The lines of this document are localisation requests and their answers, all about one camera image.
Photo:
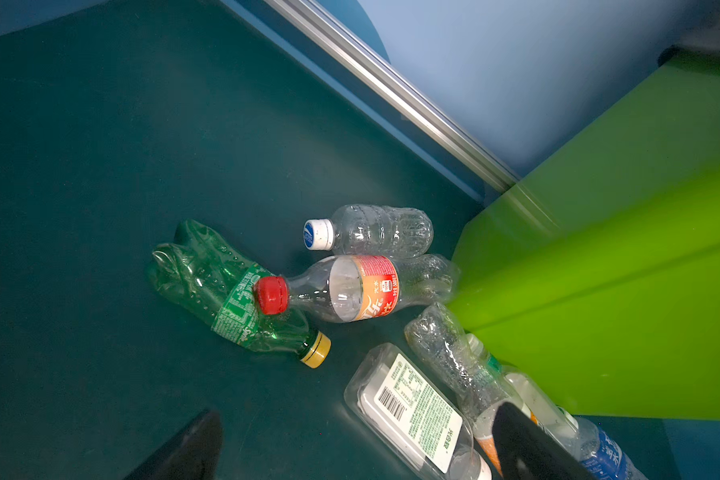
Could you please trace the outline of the crushed green bottle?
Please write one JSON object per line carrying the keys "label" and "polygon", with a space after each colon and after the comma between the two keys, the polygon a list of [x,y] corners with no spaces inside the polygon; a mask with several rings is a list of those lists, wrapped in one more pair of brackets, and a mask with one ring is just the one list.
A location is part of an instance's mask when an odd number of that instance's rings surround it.
{"label": "crushed green bottle", "polygon": [[200,319],[223,339],[254,353],[290,353],[316,369],[331,340],[294,311],[261,312],[254,285],[271,272],[196,220],[182,221],[174,240],[151,253],[147,276],[154,290]]}

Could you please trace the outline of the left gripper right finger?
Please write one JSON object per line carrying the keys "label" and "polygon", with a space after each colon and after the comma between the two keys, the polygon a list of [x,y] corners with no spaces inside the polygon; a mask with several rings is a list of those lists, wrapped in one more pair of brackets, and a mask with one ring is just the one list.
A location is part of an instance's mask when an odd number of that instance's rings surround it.
{"label": "left gripper right finger", "polygon": [[572,455],[510,402],[498,407],[492,433],[504,479],[591,478]]}

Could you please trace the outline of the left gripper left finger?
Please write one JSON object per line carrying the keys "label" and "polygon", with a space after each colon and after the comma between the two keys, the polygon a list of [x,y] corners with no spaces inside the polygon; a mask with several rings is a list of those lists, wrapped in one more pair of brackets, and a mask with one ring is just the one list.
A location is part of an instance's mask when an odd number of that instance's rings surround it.
{"label": "left gripper left finger", "polygon": [[220,414],[205,409],[125,479],[215,479],[222,445]]}

